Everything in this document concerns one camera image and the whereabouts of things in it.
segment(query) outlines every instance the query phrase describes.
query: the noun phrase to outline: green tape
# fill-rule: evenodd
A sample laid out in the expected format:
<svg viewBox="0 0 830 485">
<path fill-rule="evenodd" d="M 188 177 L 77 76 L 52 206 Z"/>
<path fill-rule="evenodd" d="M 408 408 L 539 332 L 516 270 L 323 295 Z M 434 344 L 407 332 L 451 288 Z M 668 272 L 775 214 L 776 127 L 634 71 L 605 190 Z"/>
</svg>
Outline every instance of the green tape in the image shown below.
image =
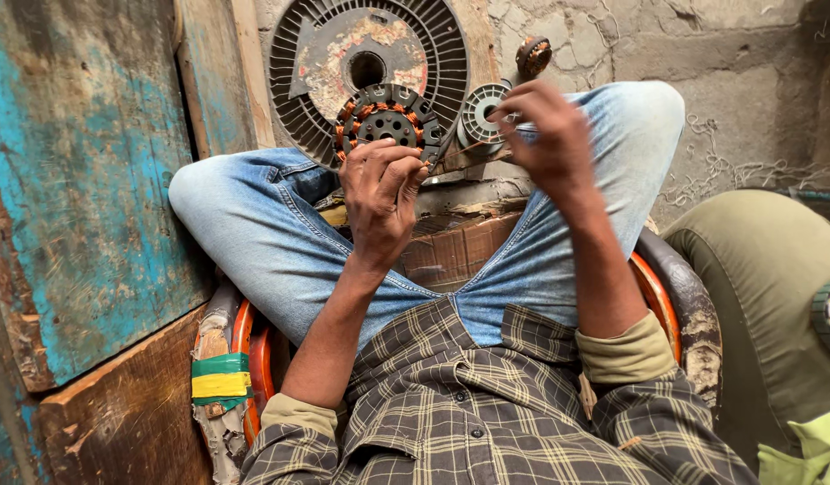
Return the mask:
<svg viewBox="0 0 830 485">
<path fill-rule="evenodd" d="M 234 372 L 250 372 L 249 357 L 244 352 L 223 354 L 222 356 L 193 361 L 191 377 L 200 377 L 208 374 L 232 374 Z"/>
<path fill-rule="evenodd" d="M 194 406 L 205 406 L 206 404 L 211 404 L 213 402 L 219 402 L 221 406 L 224 407 L 224 411 L 228 411 L 233 407 L 237 406 L 240 403 L 243 403 L 248 400 L 248 398 L 253 397 L 253 389 L 248 388 L 248 395 L 246 396 L 238 396 L 236 398 L 193 398 L 193 405 Z"/>
</svg>

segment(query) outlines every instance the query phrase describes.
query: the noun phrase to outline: blue jeans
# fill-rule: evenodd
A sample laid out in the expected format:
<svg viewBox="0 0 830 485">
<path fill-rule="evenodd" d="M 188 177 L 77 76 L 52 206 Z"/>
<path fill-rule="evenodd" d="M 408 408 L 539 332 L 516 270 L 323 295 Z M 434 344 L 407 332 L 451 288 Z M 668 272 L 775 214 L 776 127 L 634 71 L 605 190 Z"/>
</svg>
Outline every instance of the blue jeans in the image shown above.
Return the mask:
<svg viewBox="0 0 830 485">
<path fill-rule="evenodd" d="M 684 126 L 684 101 L 661 82 L 607 84 L 567 95 L 590 119 L 597 186 L 625 256 L 633 250 Z M 221 155 L 179 170 L 175 213 L 268 319 L 301 344 L 334 289 L 352 244 L 312 205 L 338 186 L 297 149 Z M 394 317 L 441 298 L 390 272 L 367 310 L 359 351 Z M 570 231 L 534 191 L 505 244 L 448 295 L 474 341 L 501 343 L 507 303 L 577 325 Z"/>
</svg>

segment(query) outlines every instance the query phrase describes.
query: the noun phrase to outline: shirt cuff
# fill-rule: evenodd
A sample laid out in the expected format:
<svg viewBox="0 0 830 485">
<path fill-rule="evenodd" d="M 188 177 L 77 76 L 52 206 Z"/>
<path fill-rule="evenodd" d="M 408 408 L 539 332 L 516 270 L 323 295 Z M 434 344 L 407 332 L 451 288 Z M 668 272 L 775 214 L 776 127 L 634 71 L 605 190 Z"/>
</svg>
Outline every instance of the shirt cuff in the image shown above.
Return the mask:
<svg viewBox="0 0 830 485">
<path fill-rule="evenodd" d="M 631 384 L 652 380 L 675 367 L 667 334 L 648 314 L 620 336 L 593 338 L 576 332 L 583 373 L 592 383 Z"/>
<path fill-rule="evenodd" d="M 337 413 L 333 409 L 313 406 L 306 402 L 276 393 L 271 396 L 262 412 L 262 429 L 272 424 L 295 424 L 303 428 L 310 428 L 316 432 L 334 439 L 334 428 L 337 427 Z"/>
</svg>

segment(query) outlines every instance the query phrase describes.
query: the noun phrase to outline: yellow tape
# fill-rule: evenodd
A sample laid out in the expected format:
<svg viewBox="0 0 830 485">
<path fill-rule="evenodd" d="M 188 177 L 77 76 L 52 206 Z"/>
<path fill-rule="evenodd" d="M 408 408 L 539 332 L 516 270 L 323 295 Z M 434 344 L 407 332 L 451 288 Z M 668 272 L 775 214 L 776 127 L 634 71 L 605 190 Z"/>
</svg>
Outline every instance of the yellow tape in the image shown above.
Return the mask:
<svg viewBox="0 0 830 485">
<path fill-rule="evenodd" d="M 191 383 L 194 398 L 246 396 L 250 385 L 250 373 L 201 375 L 194 377 Z"/>
</svg>

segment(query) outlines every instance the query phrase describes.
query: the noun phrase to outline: hand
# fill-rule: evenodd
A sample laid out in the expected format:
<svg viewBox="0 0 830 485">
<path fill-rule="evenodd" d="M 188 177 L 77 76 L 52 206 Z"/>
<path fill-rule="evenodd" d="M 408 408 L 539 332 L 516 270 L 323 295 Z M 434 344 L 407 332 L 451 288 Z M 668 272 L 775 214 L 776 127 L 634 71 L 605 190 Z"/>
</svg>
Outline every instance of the hand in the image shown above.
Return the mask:
<svg viewBox="0 0 830 485">
<path fill-rule="evenodd" d="M 527 143 L 505 119 L 519 112 L 516 123 L 533 122 L 538 137 Z M 573 198 L 594 186 L 588 121 L 579 106 L 568 103 L 551 85 L 534 80 L 510 90 L 489 116 L 510 143 L 514 161 L 564 211 Z"/>
<path fill-rule="evenodd" d="M 409 243 L 415 198 L 428 169 L 417 149 L 391 138 L 358 145 L 340 168 L 355 250 L 352 258 L 384 278 Z"/>
</svg>

